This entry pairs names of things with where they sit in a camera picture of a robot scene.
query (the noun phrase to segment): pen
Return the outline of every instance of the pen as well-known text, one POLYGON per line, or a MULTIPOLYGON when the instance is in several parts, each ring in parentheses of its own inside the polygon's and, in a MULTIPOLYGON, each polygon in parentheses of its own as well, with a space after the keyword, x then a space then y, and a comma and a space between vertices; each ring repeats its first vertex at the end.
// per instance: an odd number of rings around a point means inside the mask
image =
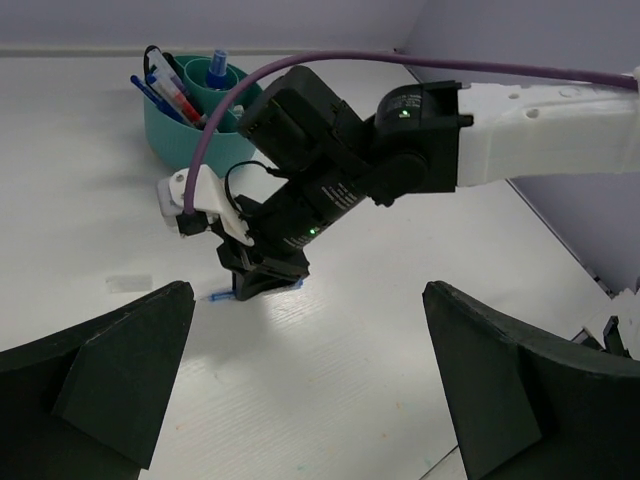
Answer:
POLYGON ((168 117, 173 118, 176 122, 184 123, 183 118, 178 114, 178 112, 176 112, 165 99, 158 98, 156 94, 149 87, 147 87, 142 80, 138 78, 137 75, 131 75, 130 80, 131 83, 138 87, 138 89, 154 103, 158 110, 160 110, 168 117))
POLYGON ((169 62, 167 62, 167 59, 164 58, 164 56, 160 52, 160 49, 158 47, 152 48, 151 50, 147 50, 145 55, 149 57, 149 60, 151 60, 151 63, 155 65, 155 67, 158 70, 163 72, 165 75, 167 75, 171 79, 173 84, 178 88, 178 90, 180 90, 180 92, 182 92, 182 94, 189 101, 189 103, 192 105, 195 105, 195 99, 191 95, 191 92, 182 82, 182 80, 180 79, 176 71, 171 67, 169 62))
POLYGON ((204 126, 207 120, 206 115, 200 116, 182 92, 178 90, 178 87, 162 71, 156 70, 147 75, 147 83, 157 90, 171 106, 181 112, 190 123, 198 128, 204 126))
POLYGON ((211 58, 209 70, 205 78, 207 87, 224 90, 227 86, 227 52, 216 50, 211 58))

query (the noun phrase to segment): robotic arm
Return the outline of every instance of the robotic arm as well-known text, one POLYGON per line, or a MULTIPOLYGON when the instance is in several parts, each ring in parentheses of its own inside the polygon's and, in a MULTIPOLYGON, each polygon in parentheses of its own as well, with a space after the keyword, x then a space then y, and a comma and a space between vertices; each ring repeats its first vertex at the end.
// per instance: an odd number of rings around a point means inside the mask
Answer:
POLYGON ((264 203, 232 197, 206 166, 196 215, 182 211, 186 170, 160 188, 179 230, 211 229, 238 300, 309 275, 304 247, 365 197, 453 192, 525 175, 640 170, 637 92, 589 84, 514 87, 456 82, 397 88, 360 119, 307 67, 274 81, 238 131, 288 181, 264 203))

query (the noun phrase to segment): wall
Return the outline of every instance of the wall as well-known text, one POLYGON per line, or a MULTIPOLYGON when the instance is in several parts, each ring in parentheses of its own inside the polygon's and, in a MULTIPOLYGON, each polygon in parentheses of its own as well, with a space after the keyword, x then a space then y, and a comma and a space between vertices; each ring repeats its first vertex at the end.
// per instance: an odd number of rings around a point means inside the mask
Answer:
POLYGON ((7 0, 0 45, 247 49, 404 44, 424 0, 7 0))
MULTIPOLYGON (((638 18, 637 0, 428 0, 405 49, 430 57, 629 72, 640 65, 638 18)), ((523 81, 466 72, 419 74, 523 81)), ((540 177, 515 184, 610 288, 635 286, 640 175, 540 177)))

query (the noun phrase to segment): teal cup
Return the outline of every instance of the teal cup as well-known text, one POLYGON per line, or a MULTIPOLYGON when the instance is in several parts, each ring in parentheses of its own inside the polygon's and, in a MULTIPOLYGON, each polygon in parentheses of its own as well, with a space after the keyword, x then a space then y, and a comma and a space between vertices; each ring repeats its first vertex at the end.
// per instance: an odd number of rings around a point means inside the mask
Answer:
MULTIPOLYGON (((190 77, 188 70, 195 67, 187 68, 194 62, 206 63, 208 68, 209 59, 193 55, 176 56, 175 59, 178 63, 176 73, 182 78, 198 106, 208 116, 211 115, 227 91, 214 91, 199 85, 197 81, 204 82, 204 77, 200 79, 197 69, 193 73, 195 78, 190 77)), ((229 65, 227 77, 230 77, 231 87, 246 75, 237 67, 229 65)), ((238 98, 235 105, 242 105, 246 109, 261 92, 262 89, 254 84, 238 98)), ((237 117, 231 110, 227 110, 205 154, 205 164, 211 167, 220 178, 224 177, 227 171, 237 163, 250 160, 256 151, 253 144, 236 131, 236 123, 237 117)), ((147 97, 144 97, 144 126, 149 146, 165 164, 174 170, 189 166, 196 145, 202 137, 202 130, 189 127, 164 115, 147 97)))

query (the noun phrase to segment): white table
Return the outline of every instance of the white table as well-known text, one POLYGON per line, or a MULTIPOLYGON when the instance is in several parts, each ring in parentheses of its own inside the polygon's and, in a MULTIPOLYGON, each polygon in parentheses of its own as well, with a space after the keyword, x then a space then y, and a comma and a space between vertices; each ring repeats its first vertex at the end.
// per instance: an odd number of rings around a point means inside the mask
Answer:
MULTIPOLYGON (((240 57, 252 70, 272 57, 240 57)), ((363 117, 398 66, 313 67, 363 117)), ((181 239, 158 211, 170 172, 146 145, 139 59, 0 60, 0 351, 117 308, 110 275, 229 285, 214 235, 181 239)), ((246 169, 235 192, 275 188, 246 169)), ((608 297, 511 187, 364 202, 306 249, 299 291, 200 302, 154 480, 417 480, 455 445, 421 293, 446 280, 562 336, 604 324, 608 297)))

